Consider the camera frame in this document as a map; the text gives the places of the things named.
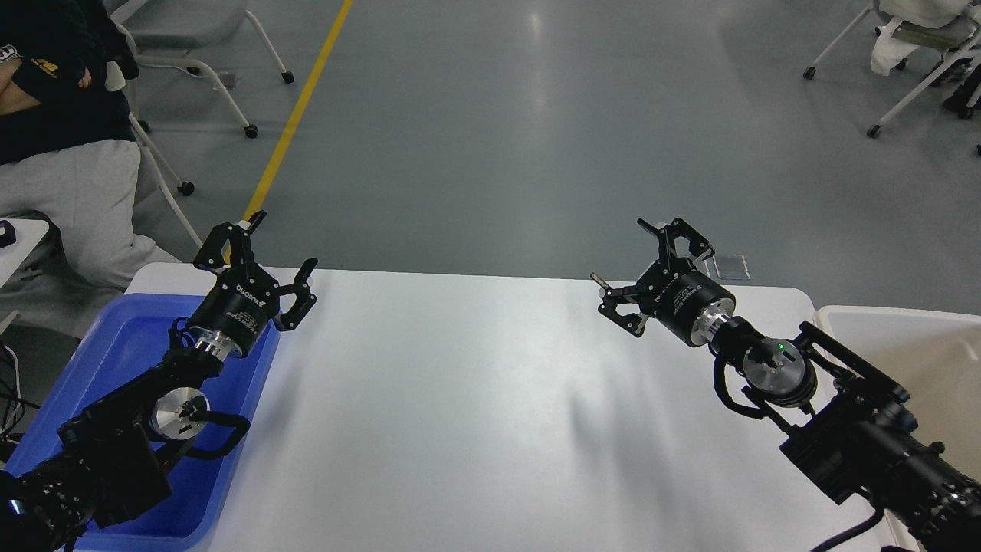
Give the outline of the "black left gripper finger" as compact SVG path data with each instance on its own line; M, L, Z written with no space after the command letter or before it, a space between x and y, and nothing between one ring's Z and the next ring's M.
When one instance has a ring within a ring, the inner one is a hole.
M231 267L255 265L250 238L266 216L267 211L256 211L238 223L216 225L196 252L192 265L214 274L221 274Z
M287 332L297 329L297 326L312 310L317 302L317 297L311 291L310 276L318 265L318 258L308 258L299 267L294 279L287 285L276 287L277 297L294 296L294 303L285 312L277 312L273 317L274 327L277 331Z

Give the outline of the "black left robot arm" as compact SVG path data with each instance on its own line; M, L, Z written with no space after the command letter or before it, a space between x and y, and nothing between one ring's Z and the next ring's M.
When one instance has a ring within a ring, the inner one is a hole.
M169 472L181 460L221 460L248 434L245 416L211 407L204 382L247 357L270 323L297 328L317 301L315 258L287 285L255 261L250 238L265 217L258 210L210 231L193 264L216 283L172 322L160 363L64 422L56 455L24 475L2 472L4 551L71 551L89 523L136 520L172 495Z

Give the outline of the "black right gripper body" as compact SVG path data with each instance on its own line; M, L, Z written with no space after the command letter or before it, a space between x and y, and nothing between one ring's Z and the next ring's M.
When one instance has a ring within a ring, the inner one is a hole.
M691 261L656 261L642 274L640 284L650 297L641 298L641 311L656 317L673 335L691 348L708 343L702 332L708 322L702 321L702 311L722 311L731 317L736 298L696 269Z

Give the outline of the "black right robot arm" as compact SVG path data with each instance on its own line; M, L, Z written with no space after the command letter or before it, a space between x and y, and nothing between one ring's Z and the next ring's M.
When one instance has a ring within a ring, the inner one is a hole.
M712 244L686 220L641 229L658 258L633 285L598 275L600 314L635 337L648 319L714 356L714 391L727 409L770 419L787 435L780 451L836 504L858 494L868 520L817 545L829 551L892 514L927 551L977 551L979 482L945 462L941 442L922 444L905 404L910 392L813 323L778 339L735 314L733 293L698 269Z

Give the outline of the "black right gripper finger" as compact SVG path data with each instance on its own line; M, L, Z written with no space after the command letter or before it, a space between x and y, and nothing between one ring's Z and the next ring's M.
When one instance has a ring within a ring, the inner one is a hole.
M598 312L628 334L638 338L644 335L645 325L651 315L642 310L640 300L651 293L651 286L635 283L624 287L613 287L595 272L591 273L591 279L600 286ZM618 307L624 304L637 305L640 311L620 314Z
M658 240L658 258L641 278L668 278L698 271L697 263L716 254L711 242L683 218L658 224L638 218L637 224Z

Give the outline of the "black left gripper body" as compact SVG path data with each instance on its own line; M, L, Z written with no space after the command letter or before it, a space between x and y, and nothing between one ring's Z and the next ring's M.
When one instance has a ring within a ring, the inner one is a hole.
M269 320L279 314L277 287L279 282L260 266L225 269L187 320L186 329L197 340L224 340L233 357L246 357Z

